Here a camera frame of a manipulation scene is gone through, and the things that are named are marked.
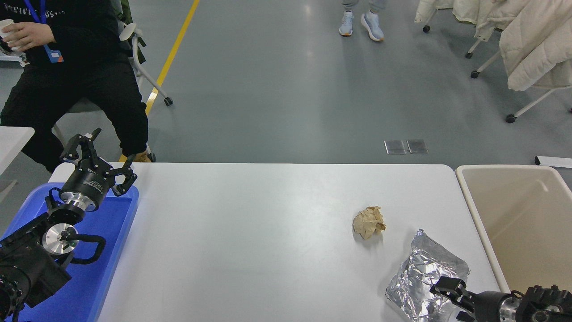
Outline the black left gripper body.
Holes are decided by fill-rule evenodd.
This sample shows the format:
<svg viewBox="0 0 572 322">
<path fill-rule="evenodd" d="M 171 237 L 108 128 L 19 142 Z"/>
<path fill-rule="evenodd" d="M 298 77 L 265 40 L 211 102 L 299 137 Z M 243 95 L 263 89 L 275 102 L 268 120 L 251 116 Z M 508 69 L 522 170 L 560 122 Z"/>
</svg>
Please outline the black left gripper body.
<svg viewBox="0 0 572 322">
<path fill-rule="evenodd" d="M 80 167 L 73 171 L 62 187 L 62 201 L 70 203 L 80 197 L 88 198 L 88 205 L 100 205 L 113 186 L 113 178 L 108 173 L 113 168 L 99 165 L 95 168 Z"/>
</svg>

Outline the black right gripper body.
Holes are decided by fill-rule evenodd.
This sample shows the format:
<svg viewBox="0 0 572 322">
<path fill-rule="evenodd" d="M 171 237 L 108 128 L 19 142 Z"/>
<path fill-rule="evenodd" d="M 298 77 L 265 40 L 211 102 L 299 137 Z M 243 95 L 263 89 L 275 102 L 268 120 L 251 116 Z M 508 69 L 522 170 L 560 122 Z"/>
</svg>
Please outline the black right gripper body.
<svg viewBox="0 0 572 322">
<path fill-rule="evenodd" d="M 476 322 L 500 322 L 499 310 L 505 294 L 502 292 L 485 291 L 472 294 L 474 318 Z"/>
</svg>

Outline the person's hand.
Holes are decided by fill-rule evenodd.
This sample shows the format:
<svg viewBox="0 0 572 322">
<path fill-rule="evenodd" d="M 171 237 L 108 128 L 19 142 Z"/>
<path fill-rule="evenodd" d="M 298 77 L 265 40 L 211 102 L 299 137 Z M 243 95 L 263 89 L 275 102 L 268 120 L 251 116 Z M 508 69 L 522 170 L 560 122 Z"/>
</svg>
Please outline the person's hand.
<svg viewBox="0 0 572 322">
<path fill-rule="evenodd" d="M 5 42 L 11 49 L 17 51 L 26 51 L 56 42 L 50 26 L 46 24 L 19 22 L 4 27 L 2 31 L 8 33 Z"/>
</svg>

